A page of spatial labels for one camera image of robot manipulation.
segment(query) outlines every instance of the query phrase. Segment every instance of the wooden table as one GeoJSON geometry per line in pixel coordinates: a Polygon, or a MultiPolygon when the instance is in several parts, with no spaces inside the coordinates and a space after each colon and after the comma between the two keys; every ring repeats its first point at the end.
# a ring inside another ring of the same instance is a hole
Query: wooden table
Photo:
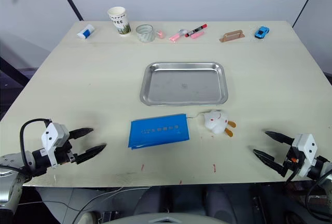
{"type": "MultiPolygon", "coordinates": [[[[143,22],[131,22],[134,30],[143,22]]],[[[290,24],[207,22],[197,39],[168,37],[202,22],[150,22],[165,39],[143,44],[135,32],[122,37],[111,22],[77,22],[45,60],[0,122],[0,154],[19,152],[19,130],[33,118],[51,118],[69,130],[94,127],[73,140],[81,153],[100,143],[106,148],[83,164],[49,168],[28,185],[115,187],[177,184],[249,183],[284,180],[265,166],[252,149],[282,162],[288,146],[263,130],[294,137],[308,132],[319,146],[317,155],[332,159],[332,87],[290,24]],[[76,33],[91,23],[96,31],[86,40],[76,33]],[[261,26],[270,28],[256,39],[261,26]],[[221,36],[242,29],[245,38],[220,43],[221,36]],[[146,66],[158,61],[213,61],[225,70],[228,100],[220,106],[150,107],[140,101],[146,66]],[[130,121],[141,118],[222,109],[237,123],[234,137],[213,135],[203,117],[188,119],[190,140],[131,150],[130,121]]],[[[42,148],[45,127],[26,128],[26,149],[42,148]]]]}

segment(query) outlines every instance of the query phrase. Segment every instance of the white paper cup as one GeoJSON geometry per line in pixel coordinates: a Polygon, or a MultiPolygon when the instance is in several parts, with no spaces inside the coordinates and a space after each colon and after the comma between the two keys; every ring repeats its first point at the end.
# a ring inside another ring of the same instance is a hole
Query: white paper cup
{"type": "Polygon", "coordinates": [[[109,18],[113,21],[119,34],[126,35],[131,32],[129,21],[127,18],[126,9],[117,6],[107,11],[109,18]]]}

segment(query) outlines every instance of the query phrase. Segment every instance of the pink eraser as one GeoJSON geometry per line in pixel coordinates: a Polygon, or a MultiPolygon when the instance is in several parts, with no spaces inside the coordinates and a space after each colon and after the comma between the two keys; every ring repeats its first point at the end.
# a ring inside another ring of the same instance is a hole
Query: pink eraser
{"type": "Polygon", "coordinates": [[[165,37],[162,31],[157,31],[157,35],[160,39],[163,39],[165,37]]]}
{"type": "Polygon", "coordinates": [[[180,33],[176,33],[174,36],[171,36],[171,37],[169,38],[169,40],[175,42],[175,41],[178,40],[180,37],[181,37],[181,36],[180,36],[180,33]]]}
{"type": "Polygon", "coordinates": [[[197,38],[197,37],[199,37],[199,36],[201,36],[203,34],[204,34],[204,31],[199,31],[199,32],[196,32],[196,33],[192,34],[190,37],[192,39],[195,39],[195,38],[197,38]]]}

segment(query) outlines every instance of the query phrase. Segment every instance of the blue toy car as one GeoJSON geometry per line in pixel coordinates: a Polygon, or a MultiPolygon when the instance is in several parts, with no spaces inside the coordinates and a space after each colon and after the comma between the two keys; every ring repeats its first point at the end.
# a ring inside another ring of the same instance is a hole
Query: blue toy car
{"type": "Polygon", "coordinates": [[[259,39],[262,39],[262,38],[265,37],[266,34],[269,33],[269,31],[270,31],[269,28],[267,28],[267,27],[265,27],[265,26],[262,26],[262,27],[259,28],[258,31],[256,31],[256,33],[255,33],[255,37],[256,37],[256,38],[259,38],[259,39]]]}

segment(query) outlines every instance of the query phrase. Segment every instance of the stainless steel tray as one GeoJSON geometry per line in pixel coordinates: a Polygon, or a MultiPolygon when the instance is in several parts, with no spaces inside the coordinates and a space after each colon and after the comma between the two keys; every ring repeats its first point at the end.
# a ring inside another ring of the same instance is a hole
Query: stainless steel tray
{"type": "Polygon", "coordinates": [[[220,105],[228,98],[216,62],[156,62],[145,69],[141,101],[148,106],[220,105]]]}

